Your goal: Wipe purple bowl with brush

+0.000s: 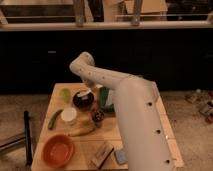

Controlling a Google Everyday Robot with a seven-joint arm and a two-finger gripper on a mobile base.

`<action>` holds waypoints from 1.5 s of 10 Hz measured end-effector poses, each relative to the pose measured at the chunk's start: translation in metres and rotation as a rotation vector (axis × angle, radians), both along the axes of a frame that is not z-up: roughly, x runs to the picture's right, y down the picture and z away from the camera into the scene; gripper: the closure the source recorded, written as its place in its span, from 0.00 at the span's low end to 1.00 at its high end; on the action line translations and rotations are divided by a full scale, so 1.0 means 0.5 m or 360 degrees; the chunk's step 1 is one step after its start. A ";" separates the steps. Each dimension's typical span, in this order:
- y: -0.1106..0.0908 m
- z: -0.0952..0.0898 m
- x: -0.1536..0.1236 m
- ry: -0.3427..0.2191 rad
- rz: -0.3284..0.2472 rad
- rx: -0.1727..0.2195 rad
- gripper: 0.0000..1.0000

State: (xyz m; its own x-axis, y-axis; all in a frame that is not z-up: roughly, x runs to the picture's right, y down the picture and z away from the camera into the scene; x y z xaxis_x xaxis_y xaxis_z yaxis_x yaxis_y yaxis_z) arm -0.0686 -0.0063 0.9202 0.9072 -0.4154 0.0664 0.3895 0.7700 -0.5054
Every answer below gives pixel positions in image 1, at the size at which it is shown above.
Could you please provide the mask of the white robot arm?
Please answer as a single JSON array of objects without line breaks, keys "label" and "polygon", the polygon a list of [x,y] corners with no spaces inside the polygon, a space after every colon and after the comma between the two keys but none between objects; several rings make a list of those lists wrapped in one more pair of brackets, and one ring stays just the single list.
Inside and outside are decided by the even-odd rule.
[{"label": "white robot arm", "polygon": [[88,52],[82,52],[69,68],[89,87],[97,83],[113,91],[129,171],[176,171],[157,111],[159,93],[153,81],[98,68]]}]

